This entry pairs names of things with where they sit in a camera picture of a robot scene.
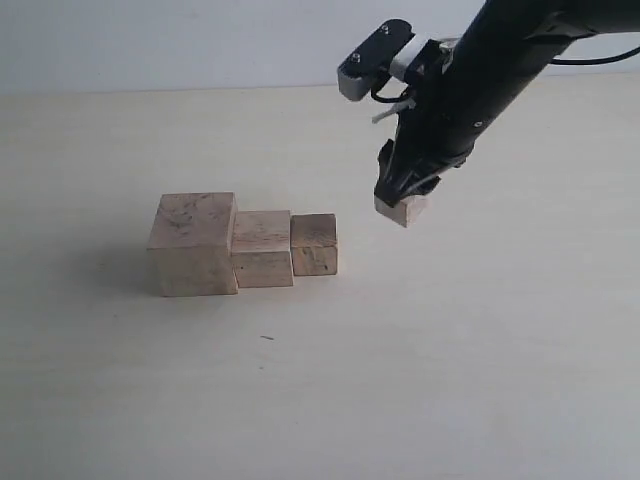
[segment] small wooden cube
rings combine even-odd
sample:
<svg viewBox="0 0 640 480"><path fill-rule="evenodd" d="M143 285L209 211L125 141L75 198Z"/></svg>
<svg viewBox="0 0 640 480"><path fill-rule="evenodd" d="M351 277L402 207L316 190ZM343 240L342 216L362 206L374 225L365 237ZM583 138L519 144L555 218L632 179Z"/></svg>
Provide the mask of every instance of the small wooden cube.
<svg viewBox="0 0 640 480"><path fill-rule="evenodd" d="M240 288L291 287L291 212L238 212L231 259Z"/></svg>
<svg viewBox="0 0 640 480"><path fill-rule="evenodd" d="M232 295L233 193L163 195L148 251L166 297Z"/></svg>
<svg viewBox="0 0 640 480"><path fill-rule="evenodd" d="M299 277L338 273L338 238L333 214L291 218L293 272Z"/></svg>
<svg viewBox="0 0 640 480"><path fill-rule="evenodd" d="M427 197L422 195L407 197L394 208L375 198L376 211L404 228L414 224L426 206Z"/></svg>

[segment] white wall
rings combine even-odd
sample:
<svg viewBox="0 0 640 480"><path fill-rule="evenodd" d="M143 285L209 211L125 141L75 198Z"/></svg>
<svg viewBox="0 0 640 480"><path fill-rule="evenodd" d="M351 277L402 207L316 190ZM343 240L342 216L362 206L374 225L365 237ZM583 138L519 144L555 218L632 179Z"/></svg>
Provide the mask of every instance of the white wall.
<svg viewBox="0 0 640 480"><path fill-rule="evenodd" d="M416 31L451 35L462 32L482 4L0 0L0 93L326 84L334 82L342 57L381 21L400 17ZM639 41L611 36L571 53L618 53ZM632 69L640 69L640 60L598 71Z"/></svg>

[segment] wooden block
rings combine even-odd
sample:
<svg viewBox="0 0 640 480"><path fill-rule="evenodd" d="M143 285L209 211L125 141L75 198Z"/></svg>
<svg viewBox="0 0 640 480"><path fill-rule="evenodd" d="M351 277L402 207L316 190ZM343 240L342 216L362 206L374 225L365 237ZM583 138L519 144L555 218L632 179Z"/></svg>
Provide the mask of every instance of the wooden block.
<svg viewBox="0 0 640 480"><path fill-rule="evenodd" d="M338 273L338 238L333 214L291 218L293 272L299 277Z"/></svg>
<svg viewBox="0 0 640 480"><path fill-rule="evenodd" d="M427 206L427 197L416 195L402 200L394 208L375 198L376 211L390 220L393 220L404 228L409 228L415 223L422 211Z"/></svg>
<svg viewBox="0 0 640 480"><path fill-rule="evenodd" d="M240 288L291 287L291 212L238 212L231 259Z"/></svg>
<svg viewBox="0 0 640 480"><path fill-rule="evenodd" d="M233 193L163 195L148 251L166 297L232 295Z"/></svg>

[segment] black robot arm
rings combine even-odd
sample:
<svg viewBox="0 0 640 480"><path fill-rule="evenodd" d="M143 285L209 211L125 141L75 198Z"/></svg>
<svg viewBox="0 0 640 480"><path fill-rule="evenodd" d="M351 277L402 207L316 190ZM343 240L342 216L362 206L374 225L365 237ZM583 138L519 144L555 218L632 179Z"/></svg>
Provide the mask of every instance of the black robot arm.
<svg viewBox="0 0 640 480"><path fill-rule="evenodd" d="M380 151L375 196L389 206L426 195L462 165L476 139L576 40L640 31L638 0L487 0L452 44L427 40L402 20L385 22L338 69L341 92L357 101L393 76L398 126Z"/></svg>

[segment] white table surface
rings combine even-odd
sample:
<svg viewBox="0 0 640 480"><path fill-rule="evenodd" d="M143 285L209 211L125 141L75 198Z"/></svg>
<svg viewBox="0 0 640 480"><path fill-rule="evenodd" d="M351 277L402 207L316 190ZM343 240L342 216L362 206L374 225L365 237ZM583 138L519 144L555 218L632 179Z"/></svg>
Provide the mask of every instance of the white table surface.
<svg viewBox="0 0 640 480"><path fill-rule="evenodd" d="M0 97L0 478L639 478L640 77L538 80L410 230L377 111ZM154 296L159 196L229 190L335 212L340 275Z"/></svg>

